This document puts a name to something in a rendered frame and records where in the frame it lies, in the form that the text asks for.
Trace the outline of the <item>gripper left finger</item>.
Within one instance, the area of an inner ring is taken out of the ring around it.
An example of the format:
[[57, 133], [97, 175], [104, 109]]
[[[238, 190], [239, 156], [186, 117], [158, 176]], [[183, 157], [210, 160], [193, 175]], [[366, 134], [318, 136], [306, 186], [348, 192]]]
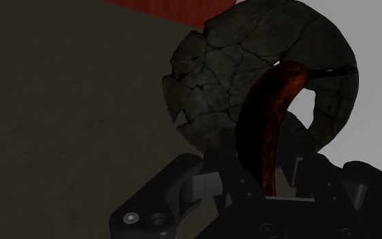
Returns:
[[181, 221], [205, 197], [231, 198], [195, 239], [263, 239], [259, 202], [264, 199], [251, 175], [230, 151], [199, 157], [180, 154], [115, 210], [111, 239], [175, 239]]

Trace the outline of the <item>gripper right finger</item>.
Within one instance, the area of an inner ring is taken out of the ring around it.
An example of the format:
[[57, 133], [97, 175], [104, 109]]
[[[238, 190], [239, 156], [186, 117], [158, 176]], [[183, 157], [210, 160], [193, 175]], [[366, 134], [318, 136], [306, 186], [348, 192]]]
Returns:
[[322, 206], [328, 239], [382, 239], [382, 171], [361, 161], [335, 166], [324, 155], [298, 157], [297, 196]]

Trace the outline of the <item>dark spotted orange banana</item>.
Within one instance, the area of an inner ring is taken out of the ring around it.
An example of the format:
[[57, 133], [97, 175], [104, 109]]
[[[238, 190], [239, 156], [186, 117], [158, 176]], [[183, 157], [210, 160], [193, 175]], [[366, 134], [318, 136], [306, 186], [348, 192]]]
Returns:
[[310, 69], [284, 61], [266, 71], [248, 92], [235, 124], [237, 158], [266, 196], [276, 196], [275, 165], [280, 127], [292, 101], [312, 80], [349, 75], [356, 67]]

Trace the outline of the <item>grey cracked stone bowl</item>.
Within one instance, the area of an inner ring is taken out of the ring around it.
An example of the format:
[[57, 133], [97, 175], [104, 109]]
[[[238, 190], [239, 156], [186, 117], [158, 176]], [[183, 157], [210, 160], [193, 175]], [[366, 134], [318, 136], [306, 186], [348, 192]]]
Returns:
[[235, 125], [255, 81], [274, 64], [311, 69], [356, 66], [354, 51], [327, 17], [299, 0], [245, 0], [191, 31], [175, 49], [162, 80], [170, 117], [198, 151], [214, 147]]

